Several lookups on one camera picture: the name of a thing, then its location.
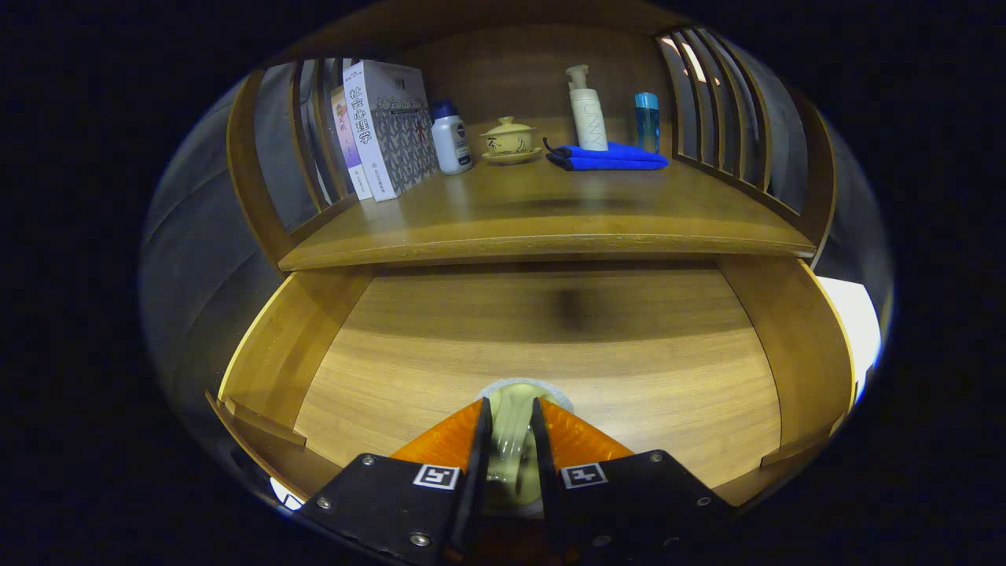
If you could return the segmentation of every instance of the teacup lid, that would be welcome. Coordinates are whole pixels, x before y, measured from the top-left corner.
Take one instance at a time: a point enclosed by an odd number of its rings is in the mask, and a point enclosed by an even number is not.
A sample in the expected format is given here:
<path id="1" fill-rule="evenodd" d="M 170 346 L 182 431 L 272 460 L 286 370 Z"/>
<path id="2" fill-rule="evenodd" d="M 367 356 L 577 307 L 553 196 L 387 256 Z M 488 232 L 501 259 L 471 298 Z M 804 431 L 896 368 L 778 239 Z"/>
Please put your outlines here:
<path id="1" fill-rule="evenodd" d="M 524 125 L 524 124 L 514 124 L 513 116 L 504 116 L 500 118 L 500 125 L 496 126 L 492 130 L 484 134 L 479 134 L 481 136 L 496 136 L 499 134 L 508 134 L 510 132 L 530 132 L 534 128 Z"/>

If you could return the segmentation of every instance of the book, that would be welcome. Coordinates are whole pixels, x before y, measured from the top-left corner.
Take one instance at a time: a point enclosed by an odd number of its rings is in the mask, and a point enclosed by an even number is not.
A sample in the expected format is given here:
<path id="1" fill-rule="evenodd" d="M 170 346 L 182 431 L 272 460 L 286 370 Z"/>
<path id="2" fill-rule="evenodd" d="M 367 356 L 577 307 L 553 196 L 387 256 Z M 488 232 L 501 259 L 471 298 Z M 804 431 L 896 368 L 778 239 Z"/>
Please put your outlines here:
<path id="1" fill-rule="evenodd" d="M 374 200 L 397 198 L 438 171 L 420 69 L 364 59 L 346 68 L 342 78 Z"/>
<path id="2" fill-rule="evenodd" d="M 371 198 L 373 194 L 370 192 L 366 173 L 363 172 L 360 152 L 356 149 L 356 139 L 353 136 L 353 125 L 349 119 L 344 88 L 339 88 L 332 95 L 332 115 L 335 117 L 335 131 L 339 136 L 339 146 L 346 161 L 346 170 L 349 171 L 349 179 L 353 182 L 353 191 L 360 200 Z"/>

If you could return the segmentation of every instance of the saucer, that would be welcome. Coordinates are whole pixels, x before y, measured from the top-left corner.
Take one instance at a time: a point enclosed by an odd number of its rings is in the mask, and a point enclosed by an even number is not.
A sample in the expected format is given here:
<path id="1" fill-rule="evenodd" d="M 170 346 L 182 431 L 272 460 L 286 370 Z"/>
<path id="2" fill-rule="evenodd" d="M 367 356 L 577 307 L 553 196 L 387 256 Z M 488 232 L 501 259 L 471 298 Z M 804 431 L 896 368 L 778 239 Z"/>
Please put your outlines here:
<path id="1" fill-rule="evenodd" d="M 483 153 L 482 157 L 492 161 L 493 163 L 510 164 L 527 161 L 539 153 L 541 153 L 541 148 L 536 147 L 531 151 L 525 151 L 524 153 L 511 153 L 509 155 L 492 155 L 490 153 Z"/>

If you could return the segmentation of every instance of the screw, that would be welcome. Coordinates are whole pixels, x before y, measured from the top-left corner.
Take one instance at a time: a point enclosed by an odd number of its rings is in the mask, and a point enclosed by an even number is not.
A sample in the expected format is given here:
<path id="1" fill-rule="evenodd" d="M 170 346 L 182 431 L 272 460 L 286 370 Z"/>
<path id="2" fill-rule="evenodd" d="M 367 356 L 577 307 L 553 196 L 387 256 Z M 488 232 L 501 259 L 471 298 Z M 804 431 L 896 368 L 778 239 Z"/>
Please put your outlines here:
<path id="1" fill-rule="evenodd" d="M 423 533 L 412 533 L 408 536 L 408 542 L 415 546 L 430 546 L 430 537 Z"/>

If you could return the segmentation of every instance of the wooden drawer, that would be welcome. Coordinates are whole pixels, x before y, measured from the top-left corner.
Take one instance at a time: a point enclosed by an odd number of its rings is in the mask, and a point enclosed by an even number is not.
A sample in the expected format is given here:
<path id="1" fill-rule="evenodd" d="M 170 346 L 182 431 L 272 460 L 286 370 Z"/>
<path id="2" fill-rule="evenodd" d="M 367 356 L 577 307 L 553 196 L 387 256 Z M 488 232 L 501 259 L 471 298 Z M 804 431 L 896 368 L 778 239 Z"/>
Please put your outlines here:
<path id="1" fill-rule="evenodd" d="M 555 385 L 579 417 L 667 450 L 734 505 L 823 445 L 854 383 L 803 260 L 718 255 L 295 271 L 209 397 L 307 499 L 505 378 Z"/>

